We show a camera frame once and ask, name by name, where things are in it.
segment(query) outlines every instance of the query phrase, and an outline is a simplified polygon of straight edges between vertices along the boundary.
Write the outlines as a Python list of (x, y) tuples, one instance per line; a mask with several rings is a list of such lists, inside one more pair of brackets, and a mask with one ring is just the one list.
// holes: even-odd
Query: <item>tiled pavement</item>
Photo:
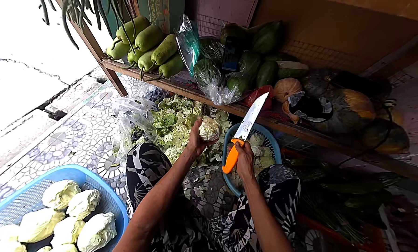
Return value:
[[(136, 95), (141, 81), (121, 75), (120, 79), (130, 95)], [(100, 175), (126, 202), (125, 171), (112, 155), (113, 129), (117, 117), (111, 101), (120, 97), (111, 83), (106, 82), (83, 103), (62, 118), (11, 162), (0, 169), (0, 201), (46, 171), (64, 164), (78, 164)], [(210, 172), (210, 180), (203, 180)], [(226, 193), (227, 187), (220, 169), (207, 171), (192, 169), (183, 183), (195, 206), (206, 217), (224, 214), (233, 207), (236, 198)], [(194, 187), (205, 186), (202, 197), (195, 195)]]

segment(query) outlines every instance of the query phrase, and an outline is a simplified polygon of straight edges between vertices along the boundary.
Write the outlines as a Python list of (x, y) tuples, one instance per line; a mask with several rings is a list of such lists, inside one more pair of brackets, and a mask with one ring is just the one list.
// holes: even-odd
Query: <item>patterned clothing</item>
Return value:
[[(128, 152), (126, 189), (130, 217), (170, 167), (168, 158), (152, 143), (139, 144)], [(268, 207), (291, 241), (294, 236), (296, 205), (301, 191), (299, 178), (290, 168), (275, 164), (259, 174), (259, 185)], [(201, 216), (180, 188), (156, 232), (149, 251), (210, 250), (261, 251), (248, 200), (243, 196), (239, 199), (237, 210), (225, 216), (207, 219)]]

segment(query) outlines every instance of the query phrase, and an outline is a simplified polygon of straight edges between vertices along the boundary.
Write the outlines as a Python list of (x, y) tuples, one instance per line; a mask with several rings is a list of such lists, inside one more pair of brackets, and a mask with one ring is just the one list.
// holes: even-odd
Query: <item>clear plastic bag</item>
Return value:
[(226, 87), (223, 88), (222, 99), (224, 104), (242, 100), (248, 96), (252, 78), (248, 73), (235, 72), (226, 75)]
[(113, 111), (117, 115), (117, 127), (114, 129), (113, 154), (118, 157), (121, 165), (127, 161), (127, 153), (134, 147), (133, 132), (143, 131), (142, 140), (152, 142), (156, 139), (153, 127), (152, 110), (157, 109), (156, 100), (166, 97), (161, 88), (144, 83), (138, 92), (139, 96), (125, 96), (112, 102)]
[(200, 43), (198, 40), (198, 26), (183, 14), (183, 22), (176, 32), (176, 42), (181, 58), (186, 65), (190, 76), (193, 76), (193, 66), (200, 56)]
[(201, 37), (200, 38), (200, 53), (207, 59), (211, 59), (221, 66), (223, 62), (223, 53), (225, 46), (214, 37)]
[(224, 78), (216, 63), (207, 58), (199, 60), (194, 66), (195, 80), (200, 90), (215, 105), (223, 104)]

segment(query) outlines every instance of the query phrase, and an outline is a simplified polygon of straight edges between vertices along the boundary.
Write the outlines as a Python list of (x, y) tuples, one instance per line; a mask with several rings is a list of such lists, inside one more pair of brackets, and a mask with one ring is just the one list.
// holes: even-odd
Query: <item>blue plastic basket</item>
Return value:
[[(237, 132), (238, 127), (240, 127), (240, 123), (237, 123), (236, 125), (232, 126), (228, 130), (228, 132), (226, 132), (225, 143), (223, 146), (222, 165), (226, 164), (228, 144), (231, 142), (230, 140), (234, 137), (235, 132)], [(280, 155), (279, 144), (277, 143), (276, 139), (271, 134), (271, 132), (265, 129), (265, 127), (263, 127), (262, 125), (254, 123), (251, 129), (251, 132), (249, 134), (251, 135), (255, 133), (261, 133), (262, 135), (265, 136), (265, 142), (263, 143), (263, 145), (271, 148), (271, 151), (273, 152), (273, 158), (276, 161), (276, 164), (281, 164), (282, 156)], [(232, 183), (231, 179), (226, 173), (223, 173), (223, 178), (225, 179), (226, 184), (228, 184), (229, 189), (235, 194), (235, 196), (240, 197), (242, 195), (242, 192), (240, 192), (240, 190), (234, 185), (234, 183)]]
[[(104, 180), (76, 164), (58, 166), (5, 198), (0, 203), (0, 226), (20, 224), (23, 215), (45, 208), (41, 202), (44, 191), (54, 182), (64, 179), (76, 181), (82, 190), (97, 189), (100, 192), (99, 205), (84, 221), (88, 221), (92, 216), (100, 213), (112, 212), (114, 214), (117, 236), (97, 252), (112, 251), (128, 225), (127, 208)], [(34, 252), (49, 245), (52, 237), (51, 235), (37, 243), (27, 243), (27, 251)]]

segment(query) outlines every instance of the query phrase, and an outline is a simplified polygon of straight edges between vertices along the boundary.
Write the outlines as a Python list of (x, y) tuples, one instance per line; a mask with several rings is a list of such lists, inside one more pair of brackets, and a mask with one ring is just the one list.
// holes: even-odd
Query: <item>wooden shelf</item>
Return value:
[[(124, 65), (114, 60), (102, 60), (102, 64), (110, 70), (140, 79), (140, 71), (138, 68), (122, 69), (120, 67)], [(157, 77), (157, 75), (153, 73), (146, 73), (144, 77), (152, 78)], [(188, 75), (184, 74), (184, 72), (181, 72), (173, 79), (160, 79), (149, 83), (241, 117), (244, 117), (249, 109), (247, 106), (239, 103), (215, 106), (211, 100), (206, 98), (206, 96), (196, 87), (194, 83), (189, 81)], [(292, 122), (287, 122), (281, 118), (270, 116), (270, 114), (264, 114), (263, 112), (261, 112), (256, 121), (264, 126), (268, 126), (272, 129), (280, 130), (287, 134), (296, 136), (302, 140), (333, 149), (350, 157), (363, 151), (362, 149), (349, 147), (340, 143), (337, 139), (330, 136), (323, 135), (300, 125), (295, 125)], [(418, 181), (418, 167), (393, 159), (389, 156), (373, 152), (363, 154), (357, 159)]]

